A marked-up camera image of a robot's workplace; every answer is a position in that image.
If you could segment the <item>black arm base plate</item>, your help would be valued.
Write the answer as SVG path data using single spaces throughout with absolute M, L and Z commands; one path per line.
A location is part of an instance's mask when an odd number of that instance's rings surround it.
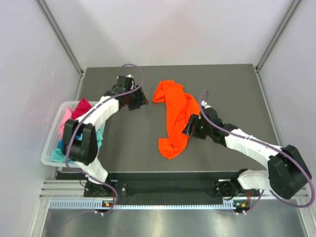
M 111 197 L 117 192 L 119 198 L 145 195 L 175 195 L 175 194 L 203 194 L 211 198 L 250 197 L 258 195 L 258 191 L 243 190 L 237 184 L 229 181 L 214 181 L 201 179 L 178 180 L 111 180 L 105 184 L 86 182 L 85 197 Z

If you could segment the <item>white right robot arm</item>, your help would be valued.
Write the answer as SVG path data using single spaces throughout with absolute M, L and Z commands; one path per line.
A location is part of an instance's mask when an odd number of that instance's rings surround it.
M 262 170 L 243 168 L 228 178 L 225 183 L 235 195 L 243 195 L 248 190 L 265 190 L 289 200 L 312 180 L 296 147 L 263 142 L 233 124 L 223 123 L 212 109 L 190 115 L 182 132 L 203 140 L 210 137 L 214 143 L 240 152 L 264 167 Z

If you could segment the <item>orange t shirt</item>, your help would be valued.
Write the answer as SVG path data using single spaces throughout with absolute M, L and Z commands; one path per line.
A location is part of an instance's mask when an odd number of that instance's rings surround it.
M 158 149 L 160 154 L 173 159 L 182 153 L 190 137 L 183 133 L 192 114 L 200 113 L 196 99 L 184 91 L 181 84 L 173 80 L 160 81 L 153 95 L 154 103 L 166 105 L 167 138 L 159 138 Z

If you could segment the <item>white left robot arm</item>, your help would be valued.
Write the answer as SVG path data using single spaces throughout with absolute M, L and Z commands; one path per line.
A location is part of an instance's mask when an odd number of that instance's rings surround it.
M 87 178 L 85 188 L 104 197 L 114 192 L 109 174 L 98 159 L 97 130 L 122 107 L 130 111 L 148 104 L 140 85 L 133 89 L 114 86 L 108 90 L 95 106 L 77 119 L 67 120 L 63 134 L 62 152 L 65 164 L 73 161 Z

